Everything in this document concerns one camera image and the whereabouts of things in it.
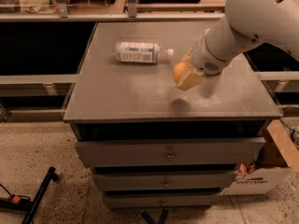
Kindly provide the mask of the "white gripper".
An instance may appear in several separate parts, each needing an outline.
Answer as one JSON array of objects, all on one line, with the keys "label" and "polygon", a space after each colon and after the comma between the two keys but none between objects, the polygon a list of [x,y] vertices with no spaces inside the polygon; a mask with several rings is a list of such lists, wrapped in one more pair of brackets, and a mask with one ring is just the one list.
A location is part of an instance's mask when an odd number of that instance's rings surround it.
[{"label": "white gripper", "polygon": [[214,56],[208,49],[206,36],[209,29],[206,29],[198,38],[197,43],[189,49],[183,58],[181,59],[184,63],[190,63],[193,66],[188,66],[177,82],[177,88],[182,91],[187,91],[199,85],[207,75],[217,75],[226,68],[231,60],[223,61]]}]

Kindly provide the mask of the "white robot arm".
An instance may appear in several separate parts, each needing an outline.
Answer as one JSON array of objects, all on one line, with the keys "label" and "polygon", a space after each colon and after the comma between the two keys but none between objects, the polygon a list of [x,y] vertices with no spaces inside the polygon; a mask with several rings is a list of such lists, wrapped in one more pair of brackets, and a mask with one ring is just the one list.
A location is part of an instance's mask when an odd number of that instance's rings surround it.
[{"label": "white robot arm", "polygon": [[226,0],[224,16],[200,34],[173,70],[187,91],[217,75],[232,59],[268,43],[299,59],[299,0]]}]

